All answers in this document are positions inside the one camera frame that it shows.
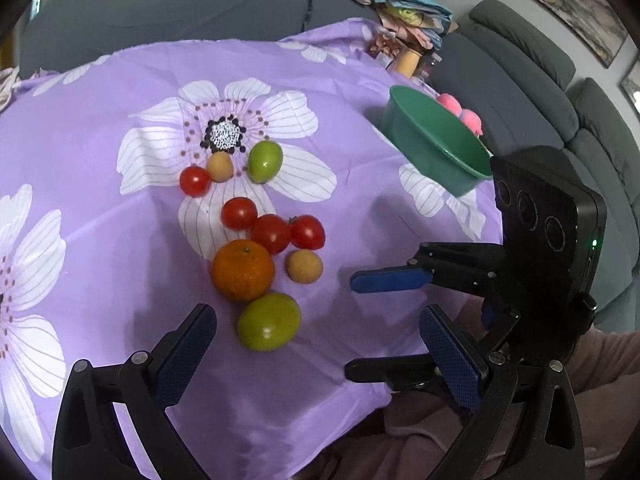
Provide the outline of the red cherry tomato with stem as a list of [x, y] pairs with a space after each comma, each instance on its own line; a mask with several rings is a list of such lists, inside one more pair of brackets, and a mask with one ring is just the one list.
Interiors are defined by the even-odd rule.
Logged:
[[322, 223], [311, 214], [302, 214], [288, 220], [291, 243], [298, 249], [319, 250], [326, 244], [326, 231]]

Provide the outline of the large green tomato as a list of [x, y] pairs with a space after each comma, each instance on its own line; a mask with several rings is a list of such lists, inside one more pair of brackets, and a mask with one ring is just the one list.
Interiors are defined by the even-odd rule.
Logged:
[[241, 313], [236, 333], [250, 350], [266, 352], [288, 344], [302, 325], [302, 311], [296, 300], [282, 292], [270, 292]]

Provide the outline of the orange mandarin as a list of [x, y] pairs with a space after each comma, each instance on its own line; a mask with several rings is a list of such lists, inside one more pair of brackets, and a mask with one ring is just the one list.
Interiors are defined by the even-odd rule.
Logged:
[[275, 276], [270, 253], [244, 238], [222, 246], [210, 267], [217, 292], [233, 302], [249, 302], [269, 292]]

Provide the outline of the red cherry tomato centre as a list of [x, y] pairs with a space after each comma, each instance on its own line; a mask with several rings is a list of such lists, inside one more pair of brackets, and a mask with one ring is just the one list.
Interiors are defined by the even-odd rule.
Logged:
[[250, 239], [271, 255], [280, 254], [291, 243], [290, 225], [277, 214], [263, 214], [250, 230]]

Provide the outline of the green plastic bowl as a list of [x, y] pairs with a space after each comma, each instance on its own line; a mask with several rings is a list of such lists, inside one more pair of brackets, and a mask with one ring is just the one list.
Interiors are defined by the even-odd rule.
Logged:
[[483, 143], [459, 118], [416, 89], [390, 88], [378, 130], [420, 174], [453, 196], [492, 178]]

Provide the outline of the red cherry tomato upper middle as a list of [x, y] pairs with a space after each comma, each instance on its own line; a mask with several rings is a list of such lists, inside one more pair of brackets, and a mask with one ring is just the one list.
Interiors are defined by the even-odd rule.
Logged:
[[250, 230], [258, 218], [257, 206], [247, 197], [235, 197], [224, 203], [220, 218], [224, 227], [229, 230]]

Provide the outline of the green tomato by flower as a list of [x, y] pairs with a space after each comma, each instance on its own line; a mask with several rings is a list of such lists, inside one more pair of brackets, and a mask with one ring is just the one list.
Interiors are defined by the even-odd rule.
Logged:
[[259, 184], [272, 180], [283, 164], [283, 151], [277, 142], [263, 140], [250, 150], [247, 171], [250, 178]]

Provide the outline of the pink plush toy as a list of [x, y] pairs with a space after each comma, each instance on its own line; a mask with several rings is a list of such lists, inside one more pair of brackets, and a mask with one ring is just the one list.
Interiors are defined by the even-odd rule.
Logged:
[[483, 135], [483, 123], [475, 112], [468, 108], [463, 108], [460, 102], [451, 94], [441, 93], [436, 101], [448, 110], [451, 114], [454, 114], [460, 122], [463, 122], [476, 136], [480, 138]]

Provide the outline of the red cherry tomato far left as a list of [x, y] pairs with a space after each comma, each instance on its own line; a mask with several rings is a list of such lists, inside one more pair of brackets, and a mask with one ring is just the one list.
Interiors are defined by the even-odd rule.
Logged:
[[213, 180], [208, 171], [196, 165], [187, 166], [179, 176], [181, 191], [191, 197], [204, 196], [212, 183]]

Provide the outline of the yellow bottle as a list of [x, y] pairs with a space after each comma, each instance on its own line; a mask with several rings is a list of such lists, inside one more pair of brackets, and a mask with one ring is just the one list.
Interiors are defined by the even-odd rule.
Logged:
[[413, 49], [406, 49], [396, 58], [395, 70], [398, 74], [411, 78], [418, 68], [420, 59], [420, 52]]

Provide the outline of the snack jar with label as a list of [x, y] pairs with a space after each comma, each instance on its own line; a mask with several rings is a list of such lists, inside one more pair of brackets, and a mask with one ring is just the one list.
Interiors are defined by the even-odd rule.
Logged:
[[400, 55], [401, 43], [393, 35], [377, 34], [367, 48], [367, 54], [381, 65], [389, 68]]

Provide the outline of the grey sofa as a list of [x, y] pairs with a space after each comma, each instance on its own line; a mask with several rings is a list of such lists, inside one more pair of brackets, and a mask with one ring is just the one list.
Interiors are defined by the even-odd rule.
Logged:
[[[69, 70], [117, 50], [181, 39], [280, 40], [348, 18], [373, 18], [352, 0], [51, 0], [28, 24], [23, 75]], [[572, 60], [498, 0], [471, 10], [444, 42], [433, 75], [482, 118], [491, 151], [559, 148], [608, 208], [592, 286], [601, 330], [639, 325], [639, 148], [592, 79], [571, 84]]]

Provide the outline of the framed landscape painting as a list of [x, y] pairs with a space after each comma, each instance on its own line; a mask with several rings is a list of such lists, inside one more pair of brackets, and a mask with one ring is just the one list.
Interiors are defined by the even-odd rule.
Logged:
[[628, 37], [608, 0], [535, 0], [558, 18], [609, 68]]

